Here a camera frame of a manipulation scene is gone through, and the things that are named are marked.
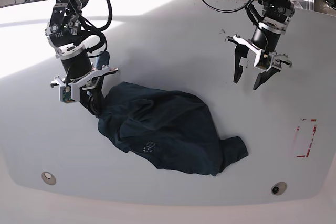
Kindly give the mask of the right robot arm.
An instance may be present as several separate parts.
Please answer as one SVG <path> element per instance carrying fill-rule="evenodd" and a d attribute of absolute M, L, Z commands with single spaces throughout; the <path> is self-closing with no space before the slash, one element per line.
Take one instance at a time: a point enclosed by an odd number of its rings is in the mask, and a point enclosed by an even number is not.
<path fill-rule="evenodd" d="M 104 104 L 104 78 L 119 70 L 109 65 L 110 55 L 103 33 L 112 22 L 111 2 L 106 0 L 107 22 L 96 27 L 82 14 L 88 1 L 56 0 L 45 35 L 66 75 L 63 78 L 55 76 L 50 86 L 59 88 L 61 102 L 79 102 L 92 115 L 100 116 Z"/>

